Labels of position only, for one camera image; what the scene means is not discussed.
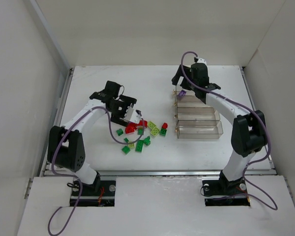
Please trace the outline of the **red rectangular lego brick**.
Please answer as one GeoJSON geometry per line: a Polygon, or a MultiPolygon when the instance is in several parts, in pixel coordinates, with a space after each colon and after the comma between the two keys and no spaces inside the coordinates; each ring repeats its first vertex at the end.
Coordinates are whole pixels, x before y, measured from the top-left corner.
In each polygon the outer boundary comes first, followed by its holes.
{"type": "Polygon", "coordinates": [[[141,120],[139,123],[136,125],[138,129],[146,129],[148,127],[148,122],[146,120],[141,120]]]}

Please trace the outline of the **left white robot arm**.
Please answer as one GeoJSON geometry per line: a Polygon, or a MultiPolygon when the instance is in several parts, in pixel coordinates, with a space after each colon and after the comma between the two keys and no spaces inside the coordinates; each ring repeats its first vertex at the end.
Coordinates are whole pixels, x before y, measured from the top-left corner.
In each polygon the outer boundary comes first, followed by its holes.
{"type": "Polygon", "coordinates": [[[122,85],[107,81],[101,91],[92,93],[78,114],[61,126],[53,126],[49,132],[47,159],[52,172],[64,168],[77,180],[77,187],[90,192],[100,189],[100,174],[86,163],[83,135],[104,115],[109,123],[126,126],[138,124],[141,112],[135,110],[137,99],[120,93],[122,85]]]}

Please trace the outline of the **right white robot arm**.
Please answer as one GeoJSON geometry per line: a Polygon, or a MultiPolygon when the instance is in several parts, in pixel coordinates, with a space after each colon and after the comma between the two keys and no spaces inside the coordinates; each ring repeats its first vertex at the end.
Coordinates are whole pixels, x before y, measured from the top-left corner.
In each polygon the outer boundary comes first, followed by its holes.
{"type": "Polygon", "coordinates": [[[204,181],[205,196],[234,196],[244,194],[240,185],[245,184],[245,172],[252,163],[253,156],[264,146],[270,145],[263,112],[229,99],[221,87],[210,83],[205,63],[196,62],[190,67],[180,65],[172,84],[177,85],[183,78],[181,87],[193,91],[203,103],[219,111],[232,124],[231,157],[220,172],[218,180],[204,181]]]}

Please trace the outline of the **small purple lego brick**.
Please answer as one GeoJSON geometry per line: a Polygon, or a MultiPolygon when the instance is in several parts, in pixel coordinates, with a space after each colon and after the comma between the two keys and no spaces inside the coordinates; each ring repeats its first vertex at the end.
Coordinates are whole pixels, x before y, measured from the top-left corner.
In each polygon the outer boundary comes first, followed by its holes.
{"type": "Polygon", "coordinates": [[[186,95],[186,91],[181,90],[177,93],[177,99],[180,100],[180,99],[184,98],[185,95],[186,95]]]}

